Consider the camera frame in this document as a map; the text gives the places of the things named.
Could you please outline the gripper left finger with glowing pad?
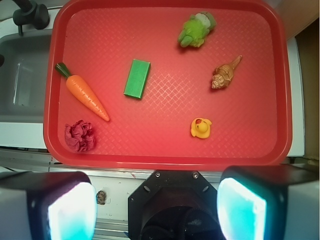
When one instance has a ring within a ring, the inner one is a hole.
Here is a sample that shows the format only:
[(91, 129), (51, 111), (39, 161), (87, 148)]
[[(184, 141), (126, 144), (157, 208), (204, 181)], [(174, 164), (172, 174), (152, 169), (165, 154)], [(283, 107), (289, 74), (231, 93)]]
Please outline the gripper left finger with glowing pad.
[(2, 240), (91, 240), (96, 189), (81, 172), (0, 174)]

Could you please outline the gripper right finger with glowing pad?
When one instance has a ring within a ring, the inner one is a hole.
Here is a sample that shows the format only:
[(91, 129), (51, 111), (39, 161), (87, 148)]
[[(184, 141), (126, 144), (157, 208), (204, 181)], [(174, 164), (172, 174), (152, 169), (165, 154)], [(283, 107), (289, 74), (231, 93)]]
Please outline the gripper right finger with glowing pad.
[(217, 215), (227, 240), (318, 240), (319, 168), (229, 166), (218, 185)]

